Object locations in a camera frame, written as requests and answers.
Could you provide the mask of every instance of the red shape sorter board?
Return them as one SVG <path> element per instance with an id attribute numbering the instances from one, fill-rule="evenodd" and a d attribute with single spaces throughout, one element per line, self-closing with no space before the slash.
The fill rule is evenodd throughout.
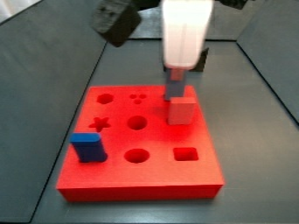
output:
<path id="1" fill-rule="evenodd" d="M 185 96 L 196 97 L 193 86 Z M 105 163 L 70 145 L 58 190 L 67 201 L 214 198 L 225 184 L 201 104 L 190 125 L 169 125 L 165 86 L 91 87 L 74 132 L 99 132 Z"/>

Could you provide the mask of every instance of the red square block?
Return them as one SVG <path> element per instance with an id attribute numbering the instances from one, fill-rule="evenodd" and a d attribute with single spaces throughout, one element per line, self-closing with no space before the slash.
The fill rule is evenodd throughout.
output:
<path id="1" fill-rule="evenodd" d="M 194 97 L 173 97 L 169 123 L 190 124 L 193 122 L 193 115 L 196 110 L 197 100 Z"/>
<path id="2" fill-rule="evenodd" d="M 186 87 L 186 97 L 197 94 Z M 93 87 L 75 132 L 99 132 L 105 163 L 81 163 L 70 145 L 57 188 L 67 201 L 214 198 L 225 185 L 197 102 L 193 122 L 170 125 L 165 86 Z"/>

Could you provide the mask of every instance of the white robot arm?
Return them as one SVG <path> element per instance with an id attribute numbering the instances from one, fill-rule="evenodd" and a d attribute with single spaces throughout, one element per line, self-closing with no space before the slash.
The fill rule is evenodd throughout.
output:
<path id="1" fill-rule="evenodd" d="M 201 57 L 214 0 L 164 0 L 164 60 L 180 80 Z"/>

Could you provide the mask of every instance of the blue block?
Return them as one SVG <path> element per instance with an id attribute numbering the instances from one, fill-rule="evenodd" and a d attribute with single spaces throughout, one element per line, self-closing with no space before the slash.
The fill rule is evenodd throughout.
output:
<path id="1" fill-rule="evenodd" d="M 70 142 L 78 152 L 82 163 L 105 162 L 107 160 L 109 155 L 105 151 L 99 133 L 74 133 Z"/>
<path id="2" fill-rule="evenodd" d="M 185 94 L 185 86 L 186 86 L 186 76 L 184 76 L 182 80 L 172 80 L 173 70 L 170 68 L 166 69 L 166 92 L 165 99 L 168 101 L 172 100 L 172 97 L 182 97 Z"/>

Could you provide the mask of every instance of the circular hole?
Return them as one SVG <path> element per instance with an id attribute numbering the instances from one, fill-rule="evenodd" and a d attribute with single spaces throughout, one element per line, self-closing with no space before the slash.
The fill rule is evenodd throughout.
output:
<path id="1" fill-rule="evenodd" d="M 141 98 L 141 99 L 145 99 L 145 98 L 146 98 L 146 94 L 141 94 L 141 95 L 139 95 L 139 98 Z"/>
<path id="2" fill-rule="evenodd" d="M 142 100 L 135 100 L 135 104 L 141 104 L 142 103 Z"/>
<path id="3" fill-rule="evenodd" d="M 131 99 L 135 99 L 135 98 L 137 98 L 137 94 L 131 94 L 131 95 L 130 95 L 130 98 L 131 98 Z"/>
<path id="4" fill-rule="evenodd" d="M 150 152 L 143 149 L 133 149 L 126 153 L 126 160 L 130 163 L 141 164 L 150 158 Z"/>
<path id="5" fill-rule="evenodd" d="M 109 104 L 114 101 L 114 95 L 113 94 L 102 94 L 98 97 L 98 102 L 102 104 Z"/>
<path id="6" fill-rule="evenodd" d="M 147 125 L 147 120 L 141 115 L 133 116 L 127 121 L 127 126 L 131 130 L 142 130 Z"/>

